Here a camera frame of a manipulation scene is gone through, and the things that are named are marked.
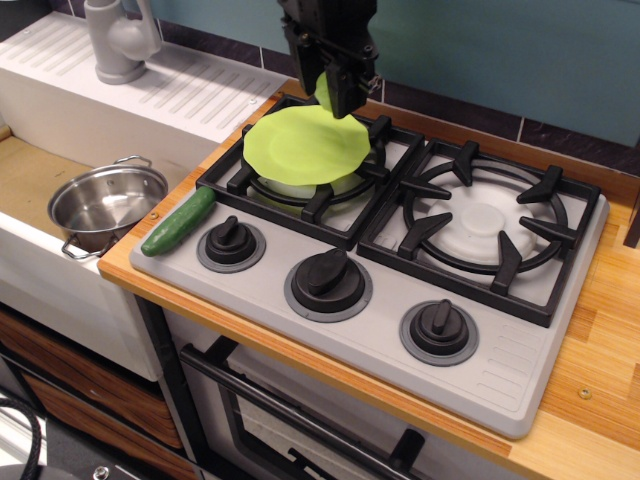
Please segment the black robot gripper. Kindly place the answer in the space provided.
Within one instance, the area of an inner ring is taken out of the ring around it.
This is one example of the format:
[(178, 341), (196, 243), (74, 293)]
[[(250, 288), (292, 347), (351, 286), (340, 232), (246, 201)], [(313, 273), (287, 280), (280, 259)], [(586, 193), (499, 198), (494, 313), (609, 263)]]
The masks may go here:
[(369, 33), (369, 22), (378, 3), (281, 1), (279, 6), (296, 75), (305, 93), (315, 93), (327, 67), (333, 116), (342, 119), (363, 107), (376, 77), (378, 49)]

